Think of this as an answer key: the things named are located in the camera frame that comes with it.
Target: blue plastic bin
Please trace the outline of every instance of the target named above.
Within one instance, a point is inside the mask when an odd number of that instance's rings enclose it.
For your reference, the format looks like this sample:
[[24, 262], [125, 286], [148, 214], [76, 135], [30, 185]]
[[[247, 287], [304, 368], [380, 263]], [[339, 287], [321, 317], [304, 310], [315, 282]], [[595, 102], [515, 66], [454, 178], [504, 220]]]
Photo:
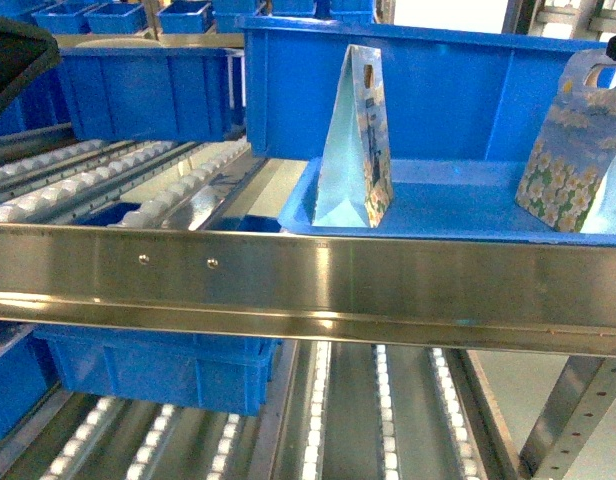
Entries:
[[177, 1], [157, 16], [164, 33], [205, 33], [212, 25], [212, 5], [209, 2]]
[[374, 20], [374, 13], [367, 12], [330, 12], [330, 17], [333, 20], [347, 23], [372, 23]]
[[323, 153], [351, 43], [382, 49], [393, 158], [508, 161], [527, 160], [572, 53], [605, 47], [277, 17], [239, 22], [253, 153], [299, 160]]
[[0, 440], [57, 381], [45, 342], [33, 326], [0, 322]]
[[314, 11], [314, 0], [274, 0], [272, 3], [273, 15], [284, 15], [284, 12], [313, 14]]
[[48, 341], [68, 390], [241, 415], [257, 415], [264, 403], [278, 345], [83, 327], [42, 326], [35, 335]]
[[61, 3], [33, 14], [37, 25], [55, 34], [78, 35], [90, 32], [85, 14], [95, 8], [92, 3]]
[[[616, 245], [616, 236], [553, 232], [514, 202], [566, 62], [604, 44], [279, 18], [241, 22], [253, 153], [314, 159], [279, 217], [290, 232]], [[376, 229], [311, 225], [349, 44], [382, 49], [395, 200]]]
[[368, 12], [375, 9], [375, 0], [330, 0], [335, 12]]
[[261, 0], [212, 0], [215, 14], [251, 13], [259, 8]]
[[[239, 50], [72, 48], [61, 53], [63, 91], [80, 140], [222, 141], [243, 128], [233, 126], [243, 123]], [[233, 118], [233, 113], [240, 114]]]
[[43, 6], [47, 6], [45, 0], [0, 0], [0, 16], [16, 16]]
[[70, 121], [56, 69], [37, 77], [0, 115], [0, 136]]
[[108, 3], [85, 15], [92, 33], [132, 34], [148, 26], [141, 3]]

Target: metal rail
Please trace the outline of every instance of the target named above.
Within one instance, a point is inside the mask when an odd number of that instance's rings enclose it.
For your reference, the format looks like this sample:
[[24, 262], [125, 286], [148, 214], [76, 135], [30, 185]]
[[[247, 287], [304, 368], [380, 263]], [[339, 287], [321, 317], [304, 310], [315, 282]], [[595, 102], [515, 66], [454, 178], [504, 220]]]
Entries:
[[0, 319], [616, 356], [616, 248], [0, 225]]

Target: gift bag handle hole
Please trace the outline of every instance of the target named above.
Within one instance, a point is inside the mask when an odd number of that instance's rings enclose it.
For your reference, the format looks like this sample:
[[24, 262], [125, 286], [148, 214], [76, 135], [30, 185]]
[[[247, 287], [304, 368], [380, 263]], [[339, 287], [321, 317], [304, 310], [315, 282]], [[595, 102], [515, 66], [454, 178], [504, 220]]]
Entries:
[[375, 69], [372, 65], [364, 65], [364, 85], [366, 88], [375, 86]]
[[585, 84], [594, 88], [615, 88], [616, 65], [595, 65], [586, 77]]

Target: white wall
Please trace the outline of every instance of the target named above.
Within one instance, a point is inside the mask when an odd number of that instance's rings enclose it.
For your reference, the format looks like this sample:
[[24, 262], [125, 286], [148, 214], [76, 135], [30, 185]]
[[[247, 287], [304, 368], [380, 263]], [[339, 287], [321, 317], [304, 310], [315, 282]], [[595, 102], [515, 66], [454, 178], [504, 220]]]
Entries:
[[395, 25], [501, 33], [507, 0], [396, 0]]

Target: paper gift bag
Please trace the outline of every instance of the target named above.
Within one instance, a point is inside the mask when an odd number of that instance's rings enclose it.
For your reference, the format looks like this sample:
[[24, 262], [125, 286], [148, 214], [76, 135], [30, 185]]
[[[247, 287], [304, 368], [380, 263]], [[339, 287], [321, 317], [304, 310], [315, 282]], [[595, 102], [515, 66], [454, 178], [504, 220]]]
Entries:
[[560, 232], [616, 233], [616, 87], [599, 87], [609, 67], [603, 50], [572, 56], [517, 189]]
[[346, 51], [317, 188], [322, 227], [376, 227], [393, 198], [379, 49]]

